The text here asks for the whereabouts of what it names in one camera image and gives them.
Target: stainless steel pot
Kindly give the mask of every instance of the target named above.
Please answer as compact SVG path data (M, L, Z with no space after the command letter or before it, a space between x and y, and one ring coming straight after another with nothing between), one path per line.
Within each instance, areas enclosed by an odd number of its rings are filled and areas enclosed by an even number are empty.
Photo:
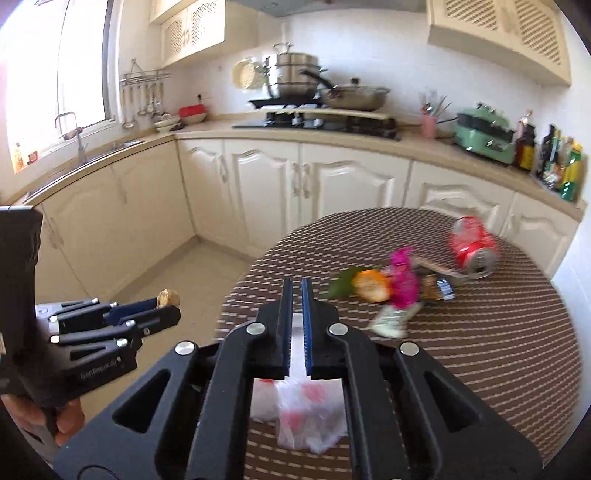
M384 106L390 93L390 89L386 87L360 85L357 77L351 79L350 85L334 85L314 70L303 69L300 73L325 86L320 89L320 98L331 108L373 112Z
M273 98L299 96L312 100L318 90L318 80L300 72L306 70L319 74L318 57L290 52L289 43L278 43L273 47L277 54L265 60L269 95Z

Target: green bottle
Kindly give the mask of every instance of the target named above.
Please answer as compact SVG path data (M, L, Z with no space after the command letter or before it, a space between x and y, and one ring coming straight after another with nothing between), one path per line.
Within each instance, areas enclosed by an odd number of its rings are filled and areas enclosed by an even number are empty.
M583 147L578 142L574 142L570 150L569 162L564 169L564 179L560 196L569 202L574 200L574 195L581 181L581 157Z

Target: human hand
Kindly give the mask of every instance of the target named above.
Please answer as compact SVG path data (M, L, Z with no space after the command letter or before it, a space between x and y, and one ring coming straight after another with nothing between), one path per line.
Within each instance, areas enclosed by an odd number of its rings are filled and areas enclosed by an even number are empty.
M14 395L2 395L1 398L10 416L19 427L34 433L33 426L44 426L46 424L45 415L31 400L15 397ZM82 429L84 421L85 416L80 399L68 402L57 416L56 426L58 432L55 437L56 443L61 447L68 442L75 433Z

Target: gas stove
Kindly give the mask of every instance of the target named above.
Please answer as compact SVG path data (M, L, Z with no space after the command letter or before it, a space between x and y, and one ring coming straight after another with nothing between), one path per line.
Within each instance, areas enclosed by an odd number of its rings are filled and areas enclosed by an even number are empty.
M389 115L321 107L269 110L264 120L244 122L232 128L325 130L398 140L396 120Z

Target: lattice cabinet door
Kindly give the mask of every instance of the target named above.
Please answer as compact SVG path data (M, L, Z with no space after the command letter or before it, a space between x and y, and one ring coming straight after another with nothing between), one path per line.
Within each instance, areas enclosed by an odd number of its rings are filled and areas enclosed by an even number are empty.
M198 0L187 7L187 50L190 55L225 39L225 0Z
M509 12L513 49L570 84L569 52L558 10L540 0L504 1Z
M463 38L458 37L458 42L476 37L508 47L509 38L502 26L502 7L502 0L427 0L430 24L435 25L438 31L466 34Z
M160 32L160 56L162 66L165 67L186 55L189 39L187 10L181 11L163 23Z

